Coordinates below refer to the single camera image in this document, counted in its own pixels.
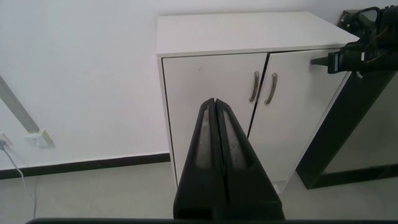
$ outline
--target black baseboard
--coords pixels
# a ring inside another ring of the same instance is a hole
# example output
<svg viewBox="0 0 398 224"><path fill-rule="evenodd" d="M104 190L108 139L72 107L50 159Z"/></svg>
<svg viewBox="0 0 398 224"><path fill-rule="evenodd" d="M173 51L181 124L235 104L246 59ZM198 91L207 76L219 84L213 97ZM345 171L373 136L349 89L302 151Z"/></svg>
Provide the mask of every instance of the black baseboard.
<svg viewBox="0 0 398 224"><path fill-rule="evenodd" d="M112 167L133 166L152 164L157 162L170 162L170 154L162 153L147 156L132 156L117 159L103 159L98 161L72 162L68 164L57 164L40 167L21 168L25 177L45 174L59 174L64 172L75 172L82 170L103 169ZM21 177L15 169L0 170L0 180Z"/></svg>

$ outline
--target gray tile floor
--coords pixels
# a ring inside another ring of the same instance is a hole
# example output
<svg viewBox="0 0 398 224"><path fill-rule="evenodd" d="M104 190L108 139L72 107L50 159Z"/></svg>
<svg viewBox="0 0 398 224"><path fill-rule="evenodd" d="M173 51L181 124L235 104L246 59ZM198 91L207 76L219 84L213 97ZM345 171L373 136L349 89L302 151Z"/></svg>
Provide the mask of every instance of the gray tile floor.
<svg viewBox="0 0 398 224"><path fill-rule="evenodd" d="M172 218L168 162L28 177L27 184L37 217ZM287 219L398 220L398 178L307 190L295 174L280 199ZM0 180L0 223L32 216L21 180Z"/></svg>

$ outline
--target metal handle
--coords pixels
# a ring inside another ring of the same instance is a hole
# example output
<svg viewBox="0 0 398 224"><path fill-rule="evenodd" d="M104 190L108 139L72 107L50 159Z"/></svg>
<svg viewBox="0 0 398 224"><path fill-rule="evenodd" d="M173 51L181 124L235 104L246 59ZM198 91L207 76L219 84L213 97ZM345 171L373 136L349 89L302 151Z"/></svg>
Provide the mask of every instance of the metal handle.
<svg viewBox="0 0 398 224"><path fill-rule="evenodd" d="M259 88L259 79L260 79L260 74L259 74L259 72L255 71L254 72L253 92L251 93L251 97L249 98L250 102L253 102L256 99L256 93Z"/></svg>
<svg viewBox="0 0 398 224"><path fill-rule="evenodd" d="M271 92L269 93L268 99L265 101L266 105L268 105L272 97L274 97L275 89L276 89L276 83L278 82L278 74L273 73L272 74L272 87L271 87Z"/></svg>

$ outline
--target electrical outlet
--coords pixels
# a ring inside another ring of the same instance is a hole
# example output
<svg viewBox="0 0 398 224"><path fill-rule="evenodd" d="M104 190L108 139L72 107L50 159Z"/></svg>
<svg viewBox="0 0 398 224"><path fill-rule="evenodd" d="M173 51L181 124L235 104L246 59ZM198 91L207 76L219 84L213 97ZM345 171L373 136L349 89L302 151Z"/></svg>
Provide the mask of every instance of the electrical outlet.
<svg viewBox="0 0 398 224"><path fill-rule="evenodd" d="M53 145L49 134L45 130L27 134L25 135L25 140L33 147L49 147Z"/></svg>
<svg viewBox="0 0 398 224"><path fill-rule="evenodd" d="M12 143L10 142L10 140L8 140L8 138L6 137L5 134L0 133L0 139L1 139L1 140L4 140L4 141L7 143L8 146L11 146L11 145L12 145Z"/></svg>

